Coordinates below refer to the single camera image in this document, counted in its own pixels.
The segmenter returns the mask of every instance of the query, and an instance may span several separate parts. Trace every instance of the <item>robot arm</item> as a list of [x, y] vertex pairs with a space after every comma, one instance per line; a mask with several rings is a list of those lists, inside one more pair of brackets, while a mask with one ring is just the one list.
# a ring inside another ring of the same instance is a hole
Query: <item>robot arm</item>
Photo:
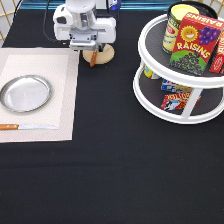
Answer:
[[96, 18], [95, 0], [66, 0], [53, 20], [57, 40], [70, 40], [73, 50], [102, 50], [116, 39], [116, 20]]

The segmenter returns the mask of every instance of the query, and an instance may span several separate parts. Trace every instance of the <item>yellow can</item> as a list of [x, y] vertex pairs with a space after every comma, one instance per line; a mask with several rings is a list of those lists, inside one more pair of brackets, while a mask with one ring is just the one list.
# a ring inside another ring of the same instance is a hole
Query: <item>yellow can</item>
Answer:
[[145, 70], [144, 70], [144, 74], [146, 77], [148, 77], [149, 79], [159, 79], [160, 76], [158, 76], [157, 74], [155, 74], [151, 69], [149, 69], [147, 66], [145, 66]]
[[181, 20], [188, 12], [199, 14], [199, 11], [195, 7], [190, 5], [179, 4], [172, 7], [162, 47], [162, 49], [167, 54], [172, 54], [177, 34], [179, 32]]

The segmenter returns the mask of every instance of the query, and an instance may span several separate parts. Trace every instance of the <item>white placemat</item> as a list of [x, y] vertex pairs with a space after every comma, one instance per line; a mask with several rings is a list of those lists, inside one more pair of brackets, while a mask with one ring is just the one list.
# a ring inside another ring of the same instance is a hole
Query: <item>white placemat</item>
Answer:
[[0, 142], [72, 139], [79, 53], [70, 49], [0, 49], [0, 88], [23, 75], [40, 75], [52, 85], [52, 96], [32, 112], [10, 112], [0, 105], [0, 124], [46, 124], [57, 130], [0, 131]]

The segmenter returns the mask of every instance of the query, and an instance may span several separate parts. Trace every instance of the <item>two-tier organizer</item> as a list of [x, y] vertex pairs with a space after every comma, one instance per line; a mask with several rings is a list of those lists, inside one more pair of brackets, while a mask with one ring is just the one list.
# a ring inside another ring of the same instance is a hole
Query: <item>two-tier organizer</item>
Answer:
[[[134, 93], [146, 110], [164, 120], [179, 124], [211, 120], [224, 110], [224, 76], [209, 72], [209, 64], [201, 76], [171, 67], [171, 55], [162, 50], [166, 26], [167, 15], [161, 15], [151, 20], [141, 32], [138, 42], [141, 63], [134, 78]], [[162, 78], [193, 88], [183, 110], [161, 109], [163, 99], [169, 92], [161, 90], [161, 78], [149, 79], [144, 75], [145, 65]], [[200, 94], [201, 99], [195, 106]]]

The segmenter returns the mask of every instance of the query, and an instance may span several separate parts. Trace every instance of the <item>orange handle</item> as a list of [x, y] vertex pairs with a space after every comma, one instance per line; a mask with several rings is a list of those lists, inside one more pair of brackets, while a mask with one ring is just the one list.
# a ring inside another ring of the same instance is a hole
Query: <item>orange handle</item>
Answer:
[[0, 130], [17, 130], [18, 124], [0, 124]]
[[90, 61], [90, 67], [93, 68], [96, 64], [96, 57], [97, 57], [97, 50], [96, 51], [93, 51], [93, 55], [92, 55], [92, 58], [91, 58], [91, 61]]

